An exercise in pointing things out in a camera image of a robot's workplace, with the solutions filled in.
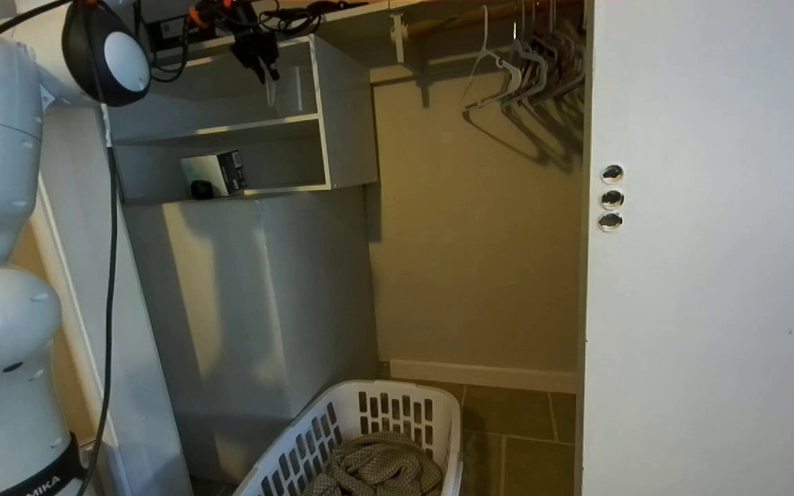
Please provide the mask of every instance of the clothes in basket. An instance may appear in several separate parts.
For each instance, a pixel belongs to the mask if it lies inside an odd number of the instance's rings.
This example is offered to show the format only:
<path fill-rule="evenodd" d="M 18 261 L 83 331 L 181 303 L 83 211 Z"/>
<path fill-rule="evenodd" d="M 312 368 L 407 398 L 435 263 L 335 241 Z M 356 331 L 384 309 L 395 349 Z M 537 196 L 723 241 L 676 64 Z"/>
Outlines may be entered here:
<path fill-rule="evenodd" d="M 345 440 L 304 496 L 439 496 L 440 466 L 418 443 L 378 432 Z"/>

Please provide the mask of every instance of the baseboard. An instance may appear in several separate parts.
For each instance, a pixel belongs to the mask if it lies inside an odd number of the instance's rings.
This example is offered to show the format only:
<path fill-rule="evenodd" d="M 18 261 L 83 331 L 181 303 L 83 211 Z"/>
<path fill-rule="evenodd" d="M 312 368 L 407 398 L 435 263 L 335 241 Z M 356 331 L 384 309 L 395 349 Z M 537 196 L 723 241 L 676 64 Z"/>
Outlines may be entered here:
<path fill-rule="evenodd" d="M 385 360 L 385 368 L 392 376 L 402 381 L 575 394 L 575 374 L 562 368 L 501 368 L 501 365 L 439 364 L 439 360 Z"/>

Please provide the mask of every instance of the beige wall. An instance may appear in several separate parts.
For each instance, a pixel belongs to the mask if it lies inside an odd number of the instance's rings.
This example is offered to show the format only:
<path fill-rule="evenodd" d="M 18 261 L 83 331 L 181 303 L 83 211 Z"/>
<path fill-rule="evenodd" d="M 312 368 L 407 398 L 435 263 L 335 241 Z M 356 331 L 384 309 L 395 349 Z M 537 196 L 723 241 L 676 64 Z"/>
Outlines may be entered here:
<path fill-rule="evenodd" d="M 424 88 L 418 79 L 375 84 L 380 353 L 385 360 L 573 371 L 581 139 L 535 130 L 544 150 L 555 150 L 537 153 L 497 105 L 475 112 L 497 134 L 487 137 L 464 120 L 464 106 L 494 94 L 501 73 L 475 77 L 472 91 L 469 83 L 464 68 L 429 73 Z"/>
<path fill-rule="evenodd" d="M 14 244 L 14 252 L 10 252 L 10 263 L 46 279 L 31 226 L 21 228 L 21 235 Z M 56 334 L 56 338 L 53 338 L 49 374 L 56 381 L 56 394 L 60 398 L 60 412 L 64 412 L 64 422 L 69 425 L 69 429 L 79 440 L 93 437 L 93 422 L 87 412 L 87 401 L 79 392 L 78 368 L 74 368 L 74 360 L 71 360 L 71 353 L 67 348 L 64 334 Z"/>

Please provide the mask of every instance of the black cable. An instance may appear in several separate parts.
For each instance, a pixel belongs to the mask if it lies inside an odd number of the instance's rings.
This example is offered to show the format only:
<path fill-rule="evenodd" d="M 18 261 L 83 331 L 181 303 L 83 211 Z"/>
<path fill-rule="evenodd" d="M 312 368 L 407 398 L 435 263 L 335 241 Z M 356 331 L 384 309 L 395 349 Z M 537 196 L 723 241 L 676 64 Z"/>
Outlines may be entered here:
<path fill-rule="evenodd" d="M 53 9 L 58 9 L 58 6 L 67 6 L 67 2 L 69 2 L 69 0 L 56 0 L 56 2 L 46 2 L 46 6 L 31 9 L 31 10 L 21 10 L 21 13 L 10 17 L 10 20 L 5 20 L 5 22 L 0 25 L 0 33 L 10 31 L 14 25 L 21 25 L 21 22 L 27 22 L 27 20 L 34 20 L 34 17 L 45 13 L 45 10 L 53 10 Z"/>
<path fill-rule="evenodd" d="M 86 22 L 86 36 L 87 36 L 87 46 L 93 46 L 91 42 L 91 13 L 83 17 Z M 91 66 L 100 66 L 100 53 L 91 50 Z M 93 72 L 93 91 L 101 94 L 101 83 L 100 73 Z M 97 473 L 100 466 L 100 452 L 101 452 L 101 436 L 104 436 L 104 422 L 109 416 L 109 401 L 114 401 L 114 341 L 116 341 L 116 331 L 114 331 L 114 313 L 116 313 L 116 268 L 119 268 L 119 168 L 116 168 L 116 148 L 109 142 L 108 134 L 108 117 L 104 117 L 104 156 L 108 156 L 108 174 L 109 174 L 109 248 L 108 248 L 108 288 L 104 288 L 104 343 L 101 343 L 101 405 L 100 405 L 100 416 L 97 416 L 97 432 L 93 432 L 93 443 L 91 443 L 91 459 L 86 466 L 86 477 L 83 484 L 78 489 L 78 496 L 83 496 Z"/>
<path fill-rule="evenodd" d="M 153 79 L 153 83 L 173 83 L 173 79 L 181 77 L 184 66 L 188 66 L 188 20 L 181 17 L 178 61 L 176 61 L 176 66 L 173 66 L 173 68 L 170 68 L 170 66 L 159 66 L 158 53 L 151 53 L 151 58 L 149 58 L 149 72 L 151 72 L 151 79 Z"/>

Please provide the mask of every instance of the clothes hanger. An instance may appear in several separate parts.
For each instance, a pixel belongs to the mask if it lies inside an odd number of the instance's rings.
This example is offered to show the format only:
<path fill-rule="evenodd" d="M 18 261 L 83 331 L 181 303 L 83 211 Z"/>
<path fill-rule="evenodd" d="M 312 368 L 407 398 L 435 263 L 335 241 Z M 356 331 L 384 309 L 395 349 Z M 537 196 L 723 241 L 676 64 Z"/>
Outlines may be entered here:
<path fill-rule="evenodd" d="M 535 94 L 545 91 L 545 84 L 549 84 L 552 61 L 544 58 L 531 46 L 527 25 L 528 25 L 527 22 L 527 2 L 520 0 L 520 20 L 513 22 L 513 46 L 516 46 L 516 55 L 527 61 L 524 84 L 516 88 L 513 94 L 505 94 L 501 105 L 528 102 Z"/>
<path fill-rule="evenodd" d="M 487 46 L 487 6 L 480 6 L 480 9 L 482 9 L 482 46 L 480 46 L 480 53 L 476 53 L 476 58 L 475 58 L 475 66 L 472 66 L 472 73 L 469 73 L 469 84 L 466 84 L 466 91 L 464 91 L 464 102 L 466 102 L 464 116 L 466 116 L 466 117 L 469 117 L 472 111 L 476 111 L 476 106 L 482 106 L 482 105 L 487 105 L 487 102 L 497 102 L 505 91 L 506 91 L 506 94 L 517 91 L 517 88 L 520 88 L 520 79 L 524 79 L 524 73 L 520 73 L 517 66 L 513 66 L 513 64 L 505 61 L 497 50 Z M 497 68 L 506 72 L 506 88 L 505 88 L 505 91 L 497 91 L 497 94 L 490 94 L 490 95 L 482 95 L 482 100 L 476 100 L 476 102 L 469 102 L 469 94 L 472 94 L 475 79 L 476 79 L 480 64 L 482 64 L 486 58 L 490 58 L 490 61 L 497 64 Z"/>
<path fill-rule="evenodd" d="M 557 50 L 559 61 L 552 84 L 544 91 L 545 100 L 555 100 L 585 79 L 581 36 L 570 22 L 557 22 L 557 13 L 557 2 L 552 2 L 545 39 L 552 39 L 549 46 Z"/>

